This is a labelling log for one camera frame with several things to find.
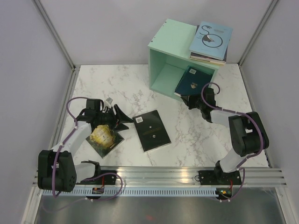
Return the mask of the black book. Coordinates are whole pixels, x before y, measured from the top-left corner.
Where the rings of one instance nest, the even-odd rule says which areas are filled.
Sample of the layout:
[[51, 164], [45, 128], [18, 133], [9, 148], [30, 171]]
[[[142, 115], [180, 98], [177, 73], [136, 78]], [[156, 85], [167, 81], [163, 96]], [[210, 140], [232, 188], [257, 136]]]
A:
[[171, 144], [169, 135], [157, 110], [135, 116], [133, 121], [145, 153]]

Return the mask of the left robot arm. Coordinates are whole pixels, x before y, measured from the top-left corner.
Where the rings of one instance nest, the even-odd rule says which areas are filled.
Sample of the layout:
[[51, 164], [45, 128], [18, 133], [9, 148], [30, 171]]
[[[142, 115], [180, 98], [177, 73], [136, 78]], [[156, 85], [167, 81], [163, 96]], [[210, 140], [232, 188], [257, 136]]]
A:
[[98, 162], [87, 160], [76, 165], [73, 159], [95, 128], [107, 126], [112, 131], [124, 131], [128, 129], [126, 124], [133, 122], [117, 104], [110, 105], [101, 99], [84, 99], [86, 106], [79, 115], [70, 114], [74, 123], [65, 138], [38, 155], [38, 187], [50, 190], [54, 197], [62, 192], [71, 192], [77, 183], [98, 184], [102, 180]]

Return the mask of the navy blue book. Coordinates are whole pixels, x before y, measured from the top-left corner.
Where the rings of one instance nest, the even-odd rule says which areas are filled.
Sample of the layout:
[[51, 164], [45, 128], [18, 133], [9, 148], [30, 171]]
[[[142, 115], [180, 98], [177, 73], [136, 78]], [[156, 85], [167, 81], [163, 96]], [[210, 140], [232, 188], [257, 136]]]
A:
[[211, 82], [213, 75], [188, 66], [181, 77], [174, 94], [182, 96], [198, 95], [204, 85]]

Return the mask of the green forest cover book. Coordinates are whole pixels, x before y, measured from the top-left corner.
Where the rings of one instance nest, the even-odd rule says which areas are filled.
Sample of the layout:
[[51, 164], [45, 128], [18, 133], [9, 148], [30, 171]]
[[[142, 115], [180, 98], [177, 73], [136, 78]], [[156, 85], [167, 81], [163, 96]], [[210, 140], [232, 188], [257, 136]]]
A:
[[108, 125], [99, 125], [86, 138], [86, 141], [101, 158], [104, 158], [121, 144], [124, 138], [111, 130]]

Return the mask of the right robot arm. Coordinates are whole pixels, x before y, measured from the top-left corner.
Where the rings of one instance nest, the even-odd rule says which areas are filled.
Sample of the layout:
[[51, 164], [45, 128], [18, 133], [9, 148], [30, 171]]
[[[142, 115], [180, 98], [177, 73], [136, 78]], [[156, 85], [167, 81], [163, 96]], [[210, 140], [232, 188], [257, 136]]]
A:
[[213, 172], [214, 180], [223, 184], [231, 174], [237, 174], [249, 158], [267, 149], [270, 142], [257, 112], [243, 113], [219, 107], [215, 95], [212, 88], [204, 87], [200, 94], [181, 98], [188, 109], [199, 109], [205, 121], [229, 128], [232, 149], [217, 161]]

